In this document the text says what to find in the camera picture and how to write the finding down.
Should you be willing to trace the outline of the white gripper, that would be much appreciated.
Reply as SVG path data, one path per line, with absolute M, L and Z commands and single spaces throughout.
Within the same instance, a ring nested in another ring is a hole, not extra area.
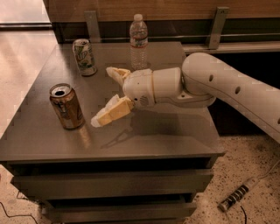
M 179 67 L 155 71 L 144 69 L 131 73 L 128 69 L 110 66 L 106 72 L 122 87 L 126 96 L 116 94 L 108 101 L 91 119 L 91 125 L 95 128 L 126 116 L 134 104 L 138 109 L 143 109 L 160 102 L 173 104 L 181 100 L 183 84 Z

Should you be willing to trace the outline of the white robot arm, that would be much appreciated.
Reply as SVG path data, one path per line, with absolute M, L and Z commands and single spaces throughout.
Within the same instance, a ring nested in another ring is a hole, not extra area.
M 280 90 L 239 72 L 214 56 L 195 52 L 182 67 L 136 70 L 108 67 L 106 72 L 122 88 L 92 119 L 102 127 L 159 103 L 200 108 L 220 99 L 280 142 Z

